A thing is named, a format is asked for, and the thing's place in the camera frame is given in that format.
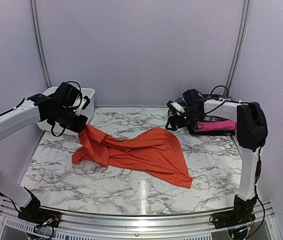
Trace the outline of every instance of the marble table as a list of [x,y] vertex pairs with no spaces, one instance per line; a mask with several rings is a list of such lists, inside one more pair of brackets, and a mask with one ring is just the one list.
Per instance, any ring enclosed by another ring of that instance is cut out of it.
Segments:
[[[164,127],[166,108],[97,108],[91,125],[119,139],[134,138]],[[46,132],[29,163],[21,185],[43,206],[76,212],[116,215],[169,215],[231,207],[240,183],[242,161],[230,137],[190,136],[179,139],[191,188],[172,185],[145,172],[107,168],[91,161],[72,165],[81,145],[76,136]]]

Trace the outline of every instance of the gray wall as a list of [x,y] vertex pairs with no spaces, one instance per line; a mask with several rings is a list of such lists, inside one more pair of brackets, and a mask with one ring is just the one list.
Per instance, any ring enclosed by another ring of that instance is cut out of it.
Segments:
[[[0,112],[44,89],[29,3],[0,0]],[[21,176],[39,136],[37,127],[29,126],[0,142],[0,168],[14,180]]]
[[53,85],[96,89],[98,106],[164,106],[225,84],[243,0],[38,1]]
[[269,137],[259,183],[283,235],[283,0],[253,1],[245,45],[231,95],[258,101]]

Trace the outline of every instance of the white container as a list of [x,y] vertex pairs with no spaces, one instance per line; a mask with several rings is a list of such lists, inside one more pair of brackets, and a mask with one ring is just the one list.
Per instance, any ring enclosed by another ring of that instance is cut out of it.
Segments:
[[[48,96],[50,94],[53,94],[56,91],[56,89],[57,89],[56,86],[50,87],[46,91],[44,91],[43,94]],[[90,103],[88,104],[86,109],[82,110],[80,112],[81,115],[84,115],[88,118],[86,123],[89,124],[90,121],[92,120],[93,116],[94,116],[94,94],[95,94],[95,90],[92,89],[92,88],[81,88],[81,93],[82,93],[83,97],[87,96],[90,99]],[[52,129],[52,126],[47,123],[47,120],[37,122],[37,125],[43,131],[45,130],[45,131],[50,132],[51,129]],[[55,134],[60,134],[62,132],[62,130],[63,130],[63,128],[60,127],[58,123],[56,123],[56,125],[53,129],[53,132]],[[73,131],[70,131],[68,129],[65,130],[64,134],[78,136],[77,132],[73,132]]]

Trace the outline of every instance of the pink cloth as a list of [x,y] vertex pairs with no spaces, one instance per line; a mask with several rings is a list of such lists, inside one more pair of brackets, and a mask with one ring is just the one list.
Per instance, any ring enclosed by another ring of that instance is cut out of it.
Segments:
[[235,130],[236,122],[232,120],[214,121],[214,122],[198,122],[198,132],[207,132],[215,130]]

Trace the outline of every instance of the red cloth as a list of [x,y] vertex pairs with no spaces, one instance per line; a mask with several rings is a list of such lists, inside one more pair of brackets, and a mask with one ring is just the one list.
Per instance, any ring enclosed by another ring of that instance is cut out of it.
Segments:
[[72,163],[91,160],[108,165],[144,171],[168,183],[190,188],[193,178],[188,173],[181,145],[172,133],[152,128],[133,139],[119,140],[90,125],[79,134],[83,145],[72,155]]

